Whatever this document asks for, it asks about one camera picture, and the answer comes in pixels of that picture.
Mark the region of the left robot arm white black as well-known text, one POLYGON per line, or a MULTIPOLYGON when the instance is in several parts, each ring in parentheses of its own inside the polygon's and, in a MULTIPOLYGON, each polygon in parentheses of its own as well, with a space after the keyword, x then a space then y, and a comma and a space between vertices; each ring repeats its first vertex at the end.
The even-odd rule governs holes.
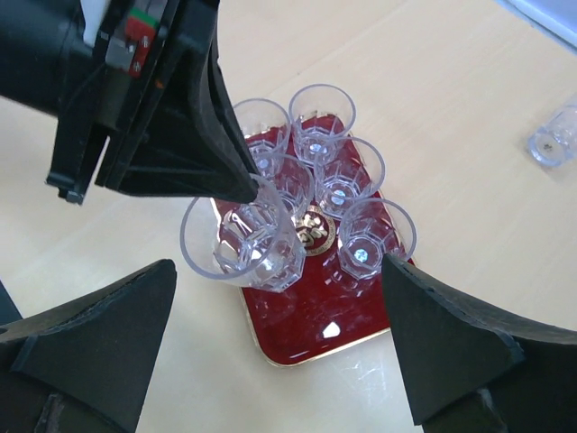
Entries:
POLYGON ((216 1, 4 1, 1 93, 54 116, 47 183, 247 203, 255 162, 218 64, 216 1))

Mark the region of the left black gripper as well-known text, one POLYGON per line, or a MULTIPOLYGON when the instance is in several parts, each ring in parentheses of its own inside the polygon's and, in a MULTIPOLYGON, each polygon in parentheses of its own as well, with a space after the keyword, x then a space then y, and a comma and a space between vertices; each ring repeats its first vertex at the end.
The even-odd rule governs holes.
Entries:
POLYGON ((134 197, 247 203, 256 168, 216 65, 213 1, 113 1, 89 53, 70 49, 47 178, 134 197))

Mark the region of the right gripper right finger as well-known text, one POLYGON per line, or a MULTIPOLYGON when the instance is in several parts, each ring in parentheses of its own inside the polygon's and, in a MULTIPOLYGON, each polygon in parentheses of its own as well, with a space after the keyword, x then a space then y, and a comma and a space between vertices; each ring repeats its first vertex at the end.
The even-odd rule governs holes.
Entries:
POLYGON ((425 432, 574 432, 576 334, 382 260, 408 405, 425 432))

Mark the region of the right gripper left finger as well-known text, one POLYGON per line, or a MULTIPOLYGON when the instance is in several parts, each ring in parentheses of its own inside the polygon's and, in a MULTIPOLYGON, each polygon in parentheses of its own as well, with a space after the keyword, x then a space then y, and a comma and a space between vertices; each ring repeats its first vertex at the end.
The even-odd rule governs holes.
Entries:
POLYGON ((134 432, 175 296, 172 260, 25 318, 1 291, 1 430, 134 432))

